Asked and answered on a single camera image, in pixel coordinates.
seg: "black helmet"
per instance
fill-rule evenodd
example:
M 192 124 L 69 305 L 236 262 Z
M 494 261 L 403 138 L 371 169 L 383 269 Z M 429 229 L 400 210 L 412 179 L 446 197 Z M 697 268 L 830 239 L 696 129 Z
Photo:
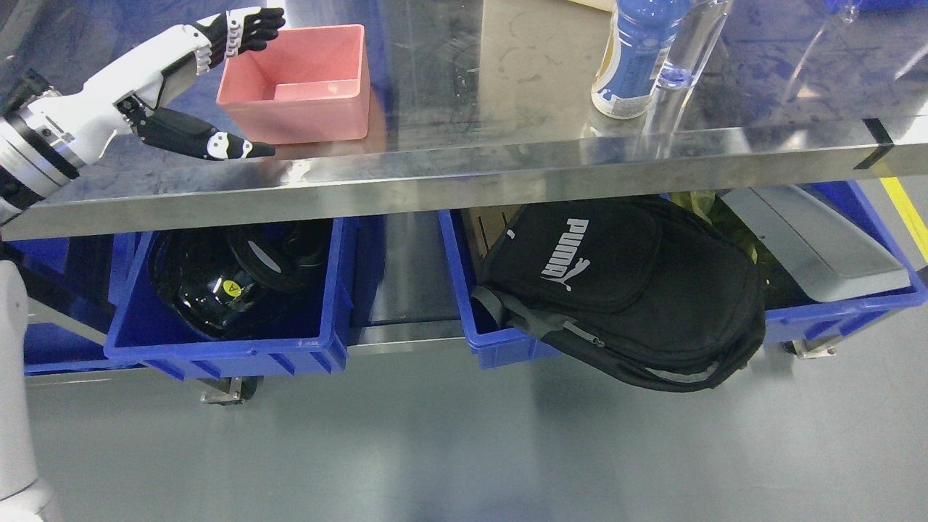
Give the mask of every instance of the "black helmet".
M 148 257 L 161 301 L 212 339 L 247 338 L 325 284 L 332 221 L 168 230 Z

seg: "stainless steel table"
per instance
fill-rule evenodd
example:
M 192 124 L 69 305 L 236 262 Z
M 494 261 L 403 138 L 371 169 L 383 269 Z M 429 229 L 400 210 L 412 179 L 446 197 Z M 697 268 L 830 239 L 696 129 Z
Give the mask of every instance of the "stainless steel table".
M 0 83 L 33 67 L 73 92 L 171 24 L 251 3 L 20 0 L 0 33 Z M 928 164 L 926 8 L 845 24 L 819 0 L 738 0 L 700 84 L 617 122 L 588 95 L 604 12 L 566 0 L 268 4 L 292 27 L 366 26 L 367 138 L 205 163 L 122 137 L 5 239 L 387 214 L 382 255 L 357 270 L 367 294 L 354 352 L 369 353 L 460 337 L 437 221 L 421 211 L 909 176 Z M 221 73 L 172 107 L 234 131 L 213 102 Z

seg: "clear water bottle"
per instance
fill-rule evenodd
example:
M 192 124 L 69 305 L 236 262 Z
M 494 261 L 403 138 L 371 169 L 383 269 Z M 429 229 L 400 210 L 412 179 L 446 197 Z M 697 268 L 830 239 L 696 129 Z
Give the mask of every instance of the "clear water bottle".
M 722 33 L 734 0 L 694 0 L 674 46 L 670 48 L 657 85 L 686 89 L 696 85 Z
M 612 118 L 640 116 L 691 0 L 617 0 L 612 31 L 590 96 Z

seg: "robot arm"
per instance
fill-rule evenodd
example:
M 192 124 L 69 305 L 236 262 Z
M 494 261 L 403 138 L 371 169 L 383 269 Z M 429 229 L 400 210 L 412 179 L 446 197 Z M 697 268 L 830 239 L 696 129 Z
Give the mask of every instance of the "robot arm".
M 133 132 L 161 149 L 206 160 L 274 154 L 266 143 L 165 109 L 196 77 L 245 51 L 260 51 L 284 25 L 283 9 L 246 7 L 150 38 L 61 96 L 31 72 L 0 112 L 0 224 L 41 201 Z
M 283 24 L 283 9 L 250 7 L 176 25 L 70 96 L 27 74 L 0 107 L 0 225 L 76 178 L 120 134 L 208 160 L 274 154 L 270 145 L 163 106 L 225 57 L 263 50 Z M 16 266 L 0 259 L 0 521 L 57 522 L 51 489 L 38 476 L 26 411 L 26 306 Z

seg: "pink plastic bin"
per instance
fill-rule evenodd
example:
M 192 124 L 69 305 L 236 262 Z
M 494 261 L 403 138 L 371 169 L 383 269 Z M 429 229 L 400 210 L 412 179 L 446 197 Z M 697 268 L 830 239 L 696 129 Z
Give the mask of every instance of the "pink plastic bin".
M 251 141 L 279 145 L 367 136 L 364 26 L 281 30 L 264 51 L 228 61 L 216 103 Z

